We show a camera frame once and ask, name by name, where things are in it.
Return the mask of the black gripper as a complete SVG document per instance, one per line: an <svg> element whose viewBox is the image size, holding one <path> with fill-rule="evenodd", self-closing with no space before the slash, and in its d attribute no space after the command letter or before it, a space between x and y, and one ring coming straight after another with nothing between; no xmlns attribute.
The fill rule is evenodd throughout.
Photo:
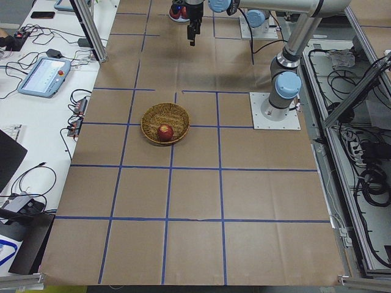
<svg viewBox="0 0 391 293"><path fill-rule="evenodd" d="M190 21L187 26L187 37L191 46L196 45L196 35L200 34L200 27L203 18L203 1L172 1L172 8L186 7Z"/></svg>

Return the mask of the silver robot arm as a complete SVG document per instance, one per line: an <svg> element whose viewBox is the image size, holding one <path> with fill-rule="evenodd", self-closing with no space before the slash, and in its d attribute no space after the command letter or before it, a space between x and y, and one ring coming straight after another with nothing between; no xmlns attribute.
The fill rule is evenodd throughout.
<svg viewBox="0 0 391 293"><path fill-rule="evenodd" d="M294 31L283 50L273 58L270 66L272 89L261 105L261 112L271 121L286 119L291 102L300 92L302 82L296 74L304 48L323 18L342 12L350 1L301 0L301 1L208 1L209 8L217 13L226 11L233 15L241 8L286 11L300 14Z"/></svg>
<svg viewBox="0 0 391 293"><path fill-rule="evenodd" d="M253 35L260 37L276 31L270 25L271 12L269 10L249 9L246 17Z"/></svg>

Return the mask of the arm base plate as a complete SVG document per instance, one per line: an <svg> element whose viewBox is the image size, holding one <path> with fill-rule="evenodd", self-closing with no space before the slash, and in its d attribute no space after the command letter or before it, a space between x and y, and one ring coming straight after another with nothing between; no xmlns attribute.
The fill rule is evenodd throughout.
<svg viewBox="0 0 391 293"><path fill-rule="evenodd" d="M276 109L269 103L269 93L250 92L250 106L254 129L292 130L301 129L296 110L290 110L294 102L286 109Z"/></svg>
<svg viewBox="0 0 391 293"><path fill-rule="evenodd" d="M239 17L239 23L241 29L241 39L250 40L250 30L243 16ZM277 40L279 37L277 35L276 27L277 26L275 21L270 16L261 26L251 28L253 39L264 41Z"/></svg>

